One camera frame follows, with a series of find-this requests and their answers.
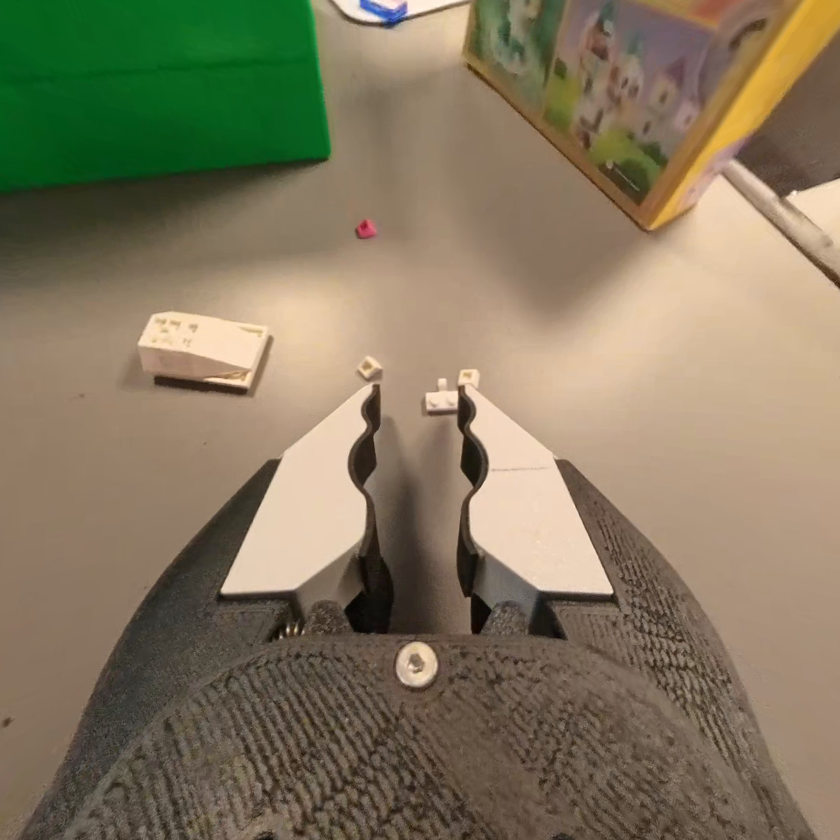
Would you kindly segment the white flat plate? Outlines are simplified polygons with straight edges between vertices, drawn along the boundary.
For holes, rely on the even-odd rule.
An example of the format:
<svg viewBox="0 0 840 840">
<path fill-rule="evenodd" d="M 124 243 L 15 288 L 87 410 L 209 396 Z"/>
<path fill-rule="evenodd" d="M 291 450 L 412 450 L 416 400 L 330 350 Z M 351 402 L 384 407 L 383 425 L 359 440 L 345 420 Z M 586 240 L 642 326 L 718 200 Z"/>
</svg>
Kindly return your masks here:
<svg viewBox="0 0 840 840">
<path fill-rule="evenodd" d="M 413 18 L 419 18 L 437 12 L 445 11 L 453 7 L 468 6 L 470 1 L 406 1 L 407 15 L 402 21 L 407 21 Z M 341 15 L 349 21 L 360 24 L 370 25 L 376 27 L 391 27 L 393 25 L 386 25 L 382 21 L 377 20 L 373 15 L 367 14 L 360 8 L 360 1 L 331 1 Z"/>
</svg>

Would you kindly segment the white lego wedge assembly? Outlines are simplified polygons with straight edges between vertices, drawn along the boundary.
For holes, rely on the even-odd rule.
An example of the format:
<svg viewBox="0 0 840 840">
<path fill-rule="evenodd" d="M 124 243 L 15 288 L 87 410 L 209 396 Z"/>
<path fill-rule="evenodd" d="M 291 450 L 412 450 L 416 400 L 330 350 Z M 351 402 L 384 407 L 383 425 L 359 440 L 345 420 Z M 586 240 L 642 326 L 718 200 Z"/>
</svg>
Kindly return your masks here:
<svg viewBox="0 0 840 840">
<path fill-rule="evenodd" d="M 270 340 L 265 325 L 160 311 L 150 316 L 136 347 L 143 372 L 156 381 L 247 394 Z"/>
</svg>

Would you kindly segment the green plastic bin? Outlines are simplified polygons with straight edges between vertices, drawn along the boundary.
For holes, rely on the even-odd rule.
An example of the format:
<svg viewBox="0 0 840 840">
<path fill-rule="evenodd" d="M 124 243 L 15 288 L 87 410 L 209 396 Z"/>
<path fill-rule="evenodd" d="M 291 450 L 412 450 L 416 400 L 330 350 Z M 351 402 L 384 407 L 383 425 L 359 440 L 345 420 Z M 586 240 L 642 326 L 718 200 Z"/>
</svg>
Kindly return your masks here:
<svg viewBox="0 0 840 840">
<path fill-rule="evenodd" d="M 2 193 L 330 155 L 310 2 L 1 2 Z"/>
</svg>

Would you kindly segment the yellow lego set box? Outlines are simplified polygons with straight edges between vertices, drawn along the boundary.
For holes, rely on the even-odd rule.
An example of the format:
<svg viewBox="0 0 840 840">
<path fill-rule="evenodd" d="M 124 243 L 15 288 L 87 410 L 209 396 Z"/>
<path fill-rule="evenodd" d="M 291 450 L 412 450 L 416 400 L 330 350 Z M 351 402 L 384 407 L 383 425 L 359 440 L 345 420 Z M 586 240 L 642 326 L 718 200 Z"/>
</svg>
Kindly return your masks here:
<svg viewBox="0 0 840 840">
<path fill-rule="evenodd" d="M 838 1 L 476 1 L 464 54 L 654 231 L 699 202 L 838 26 Z"/>
</svg>

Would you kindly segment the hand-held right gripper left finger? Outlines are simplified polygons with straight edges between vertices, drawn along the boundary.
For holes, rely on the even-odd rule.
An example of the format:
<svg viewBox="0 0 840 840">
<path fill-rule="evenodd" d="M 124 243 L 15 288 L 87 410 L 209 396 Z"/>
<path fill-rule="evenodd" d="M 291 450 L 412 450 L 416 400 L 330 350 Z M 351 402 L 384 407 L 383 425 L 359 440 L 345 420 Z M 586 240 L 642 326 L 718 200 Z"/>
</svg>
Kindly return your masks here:
<svg viewBox="0 0 840 840">
<path fill-rule="evenodd" d="M 301 618 L 320 602 L 335 602 L 357 632 L 387 632 L 393 582 L 365 488 L 376 468 L 381 421 L 381 387 L 368 384 L 286 449 L 221 585 L 222 598 L 277 596 Z"/>
</svg>

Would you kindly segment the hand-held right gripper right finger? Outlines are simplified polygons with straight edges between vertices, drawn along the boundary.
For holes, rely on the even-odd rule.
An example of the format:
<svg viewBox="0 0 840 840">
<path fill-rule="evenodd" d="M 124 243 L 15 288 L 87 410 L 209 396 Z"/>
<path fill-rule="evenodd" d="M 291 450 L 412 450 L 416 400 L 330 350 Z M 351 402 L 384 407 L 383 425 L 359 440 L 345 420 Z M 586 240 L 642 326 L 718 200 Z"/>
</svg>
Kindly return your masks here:
<svg viewBox="0 0 840 840">
<path fill-rule="evenodd" d="M 554 453 L 474 385 L 458 388 L 460 510 L 457 576 L 470 630 L 493 613 L 525 632 L 563 634 L 555 603 L 614 608 L 615 592 Z"/>
</svg>

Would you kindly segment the grey metal pole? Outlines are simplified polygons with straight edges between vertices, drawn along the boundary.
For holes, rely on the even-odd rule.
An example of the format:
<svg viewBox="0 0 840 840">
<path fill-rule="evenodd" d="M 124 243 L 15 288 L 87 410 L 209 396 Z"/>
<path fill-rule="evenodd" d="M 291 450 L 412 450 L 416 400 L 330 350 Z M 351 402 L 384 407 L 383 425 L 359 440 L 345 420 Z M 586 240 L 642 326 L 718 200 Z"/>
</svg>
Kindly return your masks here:
<svg viewBox="0 0 840 840">
<path fill-rule="evenodd" d="M 839 286 L 838 180 L 778 196 L 738 162 L 724 176 L 771 225 Z"/>
</svg>

